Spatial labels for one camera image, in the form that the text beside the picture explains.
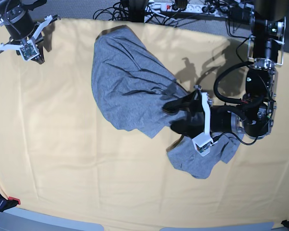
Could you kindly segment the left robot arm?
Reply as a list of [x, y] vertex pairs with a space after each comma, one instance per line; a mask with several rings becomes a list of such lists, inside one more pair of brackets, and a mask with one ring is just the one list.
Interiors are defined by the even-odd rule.
[[[247, 59], [223, 71], [213, 85], [214, 95], [222, 105], [213, 105], [208, 94], [195, 86], [192, 93], [164, 104], [163, 111], [175, 115], [187, 112], [187, 118], [172, 122], [171, 129], [192, 140], [195, 150], [206, 156], [224, 135], [238, 137], [246, 134], [254, 141], [270, 134], [276, 107], [274, 84], [276, 67], [283, 64], [286, 13], [289, 0], [209, 0], [203, 14], [221, 12], [228, 21], [250, 25], [251, 34], [244, 38], [248, 44]], [[246, 67], [245, 94], [242, 98], [222, 95], [220, 82], [231, 72]]]

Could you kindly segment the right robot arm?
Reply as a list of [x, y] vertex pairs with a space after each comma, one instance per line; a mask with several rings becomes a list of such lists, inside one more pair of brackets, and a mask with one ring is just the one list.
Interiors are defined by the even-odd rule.
[[9, 41], [0, 44], [0, 54], [12, 50], [24, 61], [45, 62], [42, 31], [60, 17], [47, 15], [42, 22], [35, 22], [29, 12], [46, 3], [45, 0], [32, 4], [23, 4], [20, 0], [0, 0], [0, 26], [4, 26], [10, 34]]

